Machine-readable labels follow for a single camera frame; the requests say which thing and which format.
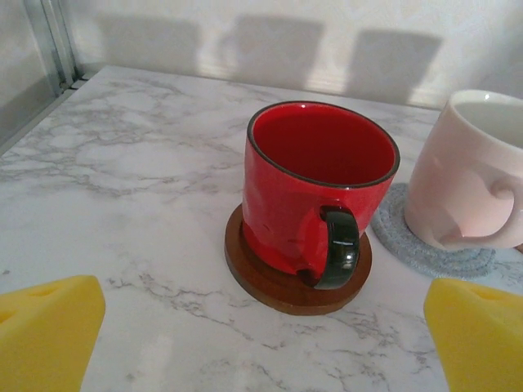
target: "gray marble veining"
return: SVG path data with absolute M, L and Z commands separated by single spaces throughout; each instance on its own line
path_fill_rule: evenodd
M 101 281 L 107 311 L 83 391 L 447 390 L 422 316 L 430 279 L 368 230 L 373 269 L 343 310 L 280 314 L 223 255 L 241 201 L 245 127 L 264 105 L 322 100 L 397 141 L 407 181 L 437 112 L 107 67 L 0 158 L 0 288 L 73 274 Z M 522 293 L 500 251 L 482 283 Z

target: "coaster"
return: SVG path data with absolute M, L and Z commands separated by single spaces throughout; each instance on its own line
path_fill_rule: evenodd
M 494 249 L 444 251 L 414 235 L 404 218 L 407 184 L 393 184 L 371 220 L 383 246 L 400 261 L 433 278 L 474 279 L 492 269 Z
M 297 276 L 270 267 L 250 249 L 242 234 L 241 204 L 227 222 L 225 253 L 230 272 L 251 296 L 280 312 L 319 315 L 341 309 L 364 285 L 370 273 L 372 251 L 367 235 L 360 239 L 360 258 L 351 279 L 335 290 L 306 286 Z

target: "marble countertop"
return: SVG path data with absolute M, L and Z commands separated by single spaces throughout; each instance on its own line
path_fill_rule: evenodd
M 0 158 L 0 290 L 94 274 L 107 301 L 83 392 L 446 391 L 422 314 L 430 279 L 368 229 L 373 269 L 342 310 L 280 314 L 227 268 L 245 128 L 280 100 L 361 112 L 407 181 L 438 113 L 107 67 Z M 523 293 L 523 256 L 480 282 Z

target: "mug handle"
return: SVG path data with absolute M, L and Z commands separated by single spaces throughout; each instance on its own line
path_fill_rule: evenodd
M 322 207 L 321 218 L 327 224 L 329 249 L 327 263 L 314 288 L 340 288 L 354 274 L 360 254 L 360 232 L 352 212 L 340 207 Z
M 495 181 L 490 188 L 490 193 L 497 198 L 502 198 L 503 193 L 507 191 L 514 195 L 514 206 L 501 229 L 485 237 L 463 237 L 461 234 L 447 234 L 440 240 L 441 245 L 452 249 L 453 247 L 463 248 L 471 245 L 475 247 L 514 247 L 520 243 L 523 235 L 523 181 L 514 177 L 504 177 Z

